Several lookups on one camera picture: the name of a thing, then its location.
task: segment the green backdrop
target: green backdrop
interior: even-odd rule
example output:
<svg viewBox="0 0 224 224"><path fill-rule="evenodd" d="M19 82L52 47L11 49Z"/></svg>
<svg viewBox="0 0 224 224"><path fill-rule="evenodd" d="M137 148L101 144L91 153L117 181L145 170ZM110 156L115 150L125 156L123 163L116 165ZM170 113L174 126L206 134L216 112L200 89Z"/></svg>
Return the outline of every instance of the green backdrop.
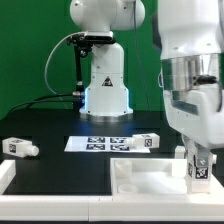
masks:
<svg viewBox="0 0 224 224"><path fill-rule="evenodd" d="M150 110L163 109L157 77L159 52L152 45L150 17L156 0L142 0L146 8L144 24L138 29L141 64L148 90ZM13 106L50 92L44 83L44 67L53 47L66 35L80 31L69 14L71 0L0 1L0 118ZM130 90L130 106L147 110L147 101L138 69L134 31L115 32L125 50L125 85ZM90 81L91 57L82 60L84 83ZM63 44L49 67L49 83L58 93L75 89L73 47ZM41 105L63 108L62 105Z"/></svg>

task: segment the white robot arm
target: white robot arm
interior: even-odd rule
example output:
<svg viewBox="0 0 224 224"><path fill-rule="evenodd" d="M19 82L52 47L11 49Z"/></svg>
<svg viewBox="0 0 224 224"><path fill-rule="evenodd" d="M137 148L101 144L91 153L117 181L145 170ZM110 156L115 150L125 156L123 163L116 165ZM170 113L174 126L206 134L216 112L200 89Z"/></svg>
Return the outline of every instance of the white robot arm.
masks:
<svg viewBox="0 0 224 224"><path fill-rule="evenodd" d="M124 51L114 43L112 30L140 26L144 5L141 0L73 0L70 14L84 31L80 38L92 43L91 83L81 117L100 122L130 118L133 110L123 83Z"/></svg>
<svg viewBox="0 0 224 224"><path fill-rule="evenodd" d="M222 8L219 0L158 2L165 109L188 150L189 192L209 192L210 150L224 147Z"/></svg>

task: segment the logo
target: logo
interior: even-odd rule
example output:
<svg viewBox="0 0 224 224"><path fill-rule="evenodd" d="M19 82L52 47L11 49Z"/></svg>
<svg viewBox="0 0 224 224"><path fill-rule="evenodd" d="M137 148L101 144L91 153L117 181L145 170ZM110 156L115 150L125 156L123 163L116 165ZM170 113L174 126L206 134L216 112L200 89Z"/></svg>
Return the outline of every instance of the logo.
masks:
<svg viewBox="0 0 224 224"><path fill-rule="evenodd" d="M105 79L102 86L113 87L113 84L112 84L109 76L107 76L107 78Z"/></svg>

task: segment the black tabletop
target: black tabletop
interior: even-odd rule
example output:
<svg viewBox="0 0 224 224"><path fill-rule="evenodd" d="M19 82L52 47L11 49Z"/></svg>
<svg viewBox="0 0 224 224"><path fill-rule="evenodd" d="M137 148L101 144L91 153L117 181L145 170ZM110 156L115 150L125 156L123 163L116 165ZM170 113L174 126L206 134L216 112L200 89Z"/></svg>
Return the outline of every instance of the black tabletop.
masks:
<svg viewBox="0 0 224 224"><path fill-rule="evenodd" d="M156 133L160 148L151 153L64 152L69 136L130 137ZM16 177L7 195L111 195L110 158L171 158L180 135L171 129L164 112L135 112L127 122L114 124L82 120L73 110L17 110L0 121L0 137L32 140L38 157L0 153L0 160L16 159Z"/></svg>

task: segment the metal cylinder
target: metal cylinder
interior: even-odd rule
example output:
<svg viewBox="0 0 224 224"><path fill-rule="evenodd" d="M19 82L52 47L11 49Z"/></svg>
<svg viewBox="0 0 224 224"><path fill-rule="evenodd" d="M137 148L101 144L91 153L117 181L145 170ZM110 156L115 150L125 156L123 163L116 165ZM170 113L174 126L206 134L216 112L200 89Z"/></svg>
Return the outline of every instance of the metal cylinder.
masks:
<svg viewBox="0 0 224 224"><path fill-rule="evenodd" d="M198 87L202 75L220 78L220 55L196 55L162 61L163 88L170 91L188 91Z"/></svg>

